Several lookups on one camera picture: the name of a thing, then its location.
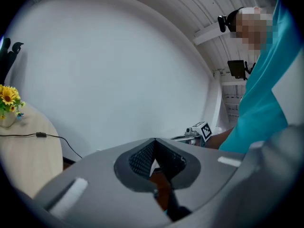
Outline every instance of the power cord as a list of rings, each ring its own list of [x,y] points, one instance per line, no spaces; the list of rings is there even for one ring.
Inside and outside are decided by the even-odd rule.
[[[37,138],[46,138],[47,136],[51,136],[51,137],[55,137],[55,138],[59,138],[59,139],[65,140],[66,143],[68,144],[68,146],[71,148],[71,150],[74,151],[74,153],[76,155],[78,155],[82,159],[82,157],[79,154],[77,154],[77,152],[75,150],[73,150],[73,148],[71,147],[71,145],[68,143],[68,141],[64,137],[50,135],[50,134],[46,134],[46,133],[42,133],[42,132],[31,133],[31,134],[26,134],[26,135],[8,134],[8,135],[0,135],[0,137],[29,137],[29,136],[34,136],[34,135],[36,135]]]

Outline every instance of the teal shirt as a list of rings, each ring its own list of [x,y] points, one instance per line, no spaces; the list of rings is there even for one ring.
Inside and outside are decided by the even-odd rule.
[[[273,38],[261,51],[246,83],[237,125],[220,150],[246,153],[252,143],[265,141],[287,127],[286,118],[271,89],[298,55],[303,40],[292,15],[281,0],[278,0],[273,14],[273,28]]]

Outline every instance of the white vase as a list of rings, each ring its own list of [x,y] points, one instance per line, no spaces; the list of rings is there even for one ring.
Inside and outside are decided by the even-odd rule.
[[[0,126],[1,127],[10,127],[13,125],[16,114],[14,112],[4,112],[5,119],[0,119]]]

